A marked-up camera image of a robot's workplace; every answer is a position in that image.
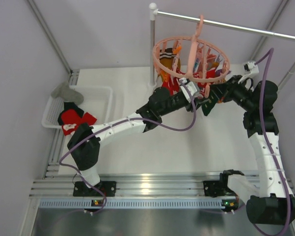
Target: red fabric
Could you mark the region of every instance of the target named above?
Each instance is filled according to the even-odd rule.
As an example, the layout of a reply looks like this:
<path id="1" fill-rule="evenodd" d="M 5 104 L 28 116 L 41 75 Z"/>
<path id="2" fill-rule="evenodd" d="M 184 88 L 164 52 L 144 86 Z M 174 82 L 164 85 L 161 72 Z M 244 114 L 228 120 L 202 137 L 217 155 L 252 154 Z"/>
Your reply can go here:
<path id="1" fill-rule="evenodd" d="M 76 131 L 80 124 L 87 123 L 88 125 L 93 125 L 97 121 L 90 113 L 86 112 L 81 118 L 77 112 L 73 109 L 69 109 L 61 115 L 61 119 L 64 124 L 76 124 L 73 129 L 65 130 L 62 126 L 63 134 L 65 136 L 71 134 L 73 131 Z"/>

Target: metal grate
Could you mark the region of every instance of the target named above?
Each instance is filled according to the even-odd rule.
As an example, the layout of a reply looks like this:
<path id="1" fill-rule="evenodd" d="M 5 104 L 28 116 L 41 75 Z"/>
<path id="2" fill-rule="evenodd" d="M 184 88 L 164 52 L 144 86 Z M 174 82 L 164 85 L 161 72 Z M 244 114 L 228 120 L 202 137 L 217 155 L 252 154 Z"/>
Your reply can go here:
<path id="1" fill-rule="evenodd" d="M 42 199 L 40 208 L 100 208 L 91 199 Z M 221 199 L 109 199 L 107 209 L 221 209 Z"/>

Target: gray cloth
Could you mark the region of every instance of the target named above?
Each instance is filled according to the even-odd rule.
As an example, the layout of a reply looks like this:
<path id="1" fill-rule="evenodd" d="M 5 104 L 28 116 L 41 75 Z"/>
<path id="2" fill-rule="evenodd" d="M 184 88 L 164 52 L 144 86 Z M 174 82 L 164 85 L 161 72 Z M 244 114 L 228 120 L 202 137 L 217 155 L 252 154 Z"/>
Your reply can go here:
<path id="1" fill-rule="evenodd" d="M 84 97 L 79 92 L 69 87 L 69 82 L 65 81 L 58 85 L 51 93 L 52 98 L 61 97 L 66 102 L 74 102 L 79 105 L 84 101 Z"/>

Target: white plastic bin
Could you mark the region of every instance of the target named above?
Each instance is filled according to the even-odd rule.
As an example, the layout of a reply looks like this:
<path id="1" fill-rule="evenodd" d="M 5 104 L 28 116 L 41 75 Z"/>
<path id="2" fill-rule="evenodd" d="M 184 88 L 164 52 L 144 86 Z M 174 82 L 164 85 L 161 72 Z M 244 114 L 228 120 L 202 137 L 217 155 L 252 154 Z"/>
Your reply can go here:
<path id="1" fill-rule="evenodd" d="M 78 107 L 83 109 L 85 113 L 88 112 L 96 117 L 97 121 L 95 124 L 108 122 L 113 95 L 111 87 L 71 85 L 70 88 L 84 96 L 83 103 L 78 105 Z M 61 125 L 58 124 L 58 117 L 64 109 L 63 103 L 64 101 L 60 97 L 56 99 L 49 97 L 41 121 L 43 127 L 61 129 Z"/>

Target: white tabletop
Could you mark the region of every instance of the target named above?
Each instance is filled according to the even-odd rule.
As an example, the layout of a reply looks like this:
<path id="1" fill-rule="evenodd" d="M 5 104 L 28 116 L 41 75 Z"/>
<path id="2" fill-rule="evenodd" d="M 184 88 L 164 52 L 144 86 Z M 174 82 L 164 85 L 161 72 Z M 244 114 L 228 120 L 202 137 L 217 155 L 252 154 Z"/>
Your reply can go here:
<path id="1" fill-rule="evenodd" d="M 232 65 L 232 74 L 239 74 Z M 153 88 L 148 87 L 149 67 L 80 70 L 78 85 L 110 86 L 114 106 L 110 121 L 125 117 L 146 104 Z M 194 127 L 186 132 L 157 127 L 101 147 L 100 174 L 198 173 L 228 169 L 257 170 L 255 155 L 243 127 L 244 110 L 234 102 L 217 104 L 205 117 L 197 111 Z M 192 121 L 185 109 L 162 117 L 163 124 L 184 128 Z M 67 152 L 66 144 L 63 154 Z M 74 164 L 71 156 L 64 163 Z M 73 174 L 61 166 L 59 174 Z"/>

